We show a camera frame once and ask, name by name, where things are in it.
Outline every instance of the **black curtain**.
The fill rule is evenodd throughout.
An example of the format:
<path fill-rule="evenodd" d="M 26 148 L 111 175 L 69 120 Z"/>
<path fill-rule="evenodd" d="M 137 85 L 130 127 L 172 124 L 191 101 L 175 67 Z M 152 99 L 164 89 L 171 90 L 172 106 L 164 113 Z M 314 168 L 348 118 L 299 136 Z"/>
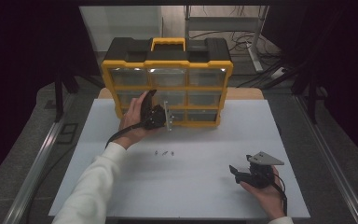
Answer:
<path fill-rule="evenodd" d="M 358 146 L 358 1 L 350 1 L 330 36 L 318 69 L 325 106 Z"/>
<path fill-rule="evenodd" d="M 0 164 L 30 117 L 38 90 L 60 74 L 76 91 L 73 76 L 80 74 L 74 70 L 99 75 L 77 6 L 0 0 Z"/>

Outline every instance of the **white sleeve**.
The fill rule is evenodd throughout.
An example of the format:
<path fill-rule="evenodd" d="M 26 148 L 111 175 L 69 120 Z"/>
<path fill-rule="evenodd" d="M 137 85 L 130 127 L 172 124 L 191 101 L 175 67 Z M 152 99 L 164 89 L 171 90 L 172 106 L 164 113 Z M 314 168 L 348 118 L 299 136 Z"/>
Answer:
<path fill-rule="evenodd" d="M 270 221 L 268 224 L 293 224 L 293 220 L 290 217 L 280 217 Z"/>
<path fill-rule="evenodd" d="M 125 155 L 124 147 L 109 143 L 104 153 L 97 156 L 78 179 L 53 223 L 104 223 L 106 206 Z"/>

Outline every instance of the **person's right hand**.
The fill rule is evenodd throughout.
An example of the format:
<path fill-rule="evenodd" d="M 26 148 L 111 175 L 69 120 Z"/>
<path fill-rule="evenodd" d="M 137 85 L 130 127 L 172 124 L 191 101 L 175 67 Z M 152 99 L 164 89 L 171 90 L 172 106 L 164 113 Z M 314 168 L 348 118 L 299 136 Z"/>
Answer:
<path fill-rule="evenodd" d="M 275 175 L 278 175 L 278 171 L 275 166 L 272 166 L 272 170 Z M 282 188 L 281 182 L 277 176 L 275 176 L 275 183 Z M 270 220 L 285 217 L 281 194 L 274 187 L 269 185 L 264 189 L 257 189 L 245 182 L 240 182 L 240 184 L 244 189 L 252 193 L 257 198 Z"/>
<path fill-rule="evenodd" d="M 141 107 L 142 101 L 147 95 L 147 91 L 145 91 L 139 98 L 133 98 L 130 103 L 129 110 L 124 117 L 121 119 L 118 130 L 125 129 L 130 127 L 131 125 L 137 124 L 141 121 Z M 133 129 L 127 133 L 122 134 L 118 139 L 113 142 L 123 146 L 128 149 L 133 144 L 141 141 L 144 137 L 150 135 L 151 133 L 155 133 L 158 129 L 146 130 L 145 128 L 137 128 Z"/>

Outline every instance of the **organizer carrying handle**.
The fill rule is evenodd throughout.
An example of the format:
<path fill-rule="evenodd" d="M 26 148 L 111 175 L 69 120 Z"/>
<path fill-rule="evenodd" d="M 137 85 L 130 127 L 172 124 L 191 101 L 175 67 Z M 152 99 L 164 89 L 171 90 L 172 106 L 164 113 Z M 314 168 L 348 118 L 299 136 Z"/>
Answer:
<path fill-rule="evenodd" d="M 154 47 L 156 45 L 182 45 L 183 51 L 186 51 L 185 43 L 186 43 L 186 40 L 182 37 L 176 37 L 176 38 L 156 37 L 156 38 L 153 38 L 151 51 L 154 50 Z"/>

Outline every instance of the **metal bracket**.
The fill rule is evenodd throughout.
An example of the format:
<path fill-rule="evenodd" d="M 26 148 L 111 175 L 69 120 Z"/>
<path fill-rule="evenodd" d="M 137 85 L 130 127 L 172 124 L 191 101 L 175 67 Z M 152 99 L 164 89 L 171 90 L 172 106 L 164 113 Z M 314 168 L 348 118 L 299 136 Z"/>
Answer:
<path fill-rule="evenodd" d="M 168 101 L 164 101 L 164 111 L 165 111 L 165 119 L 167 130 L 170 132 L 172 131 L 172 119 L 174 118 L 171 111 L 168 109 Z"/>
<path fill-rule="evenodd" d="M 262 151 L 253 157 L 250 157 L 248 161 L 259 165 L 284 165 L 283 161 L 280 161 Z"/>

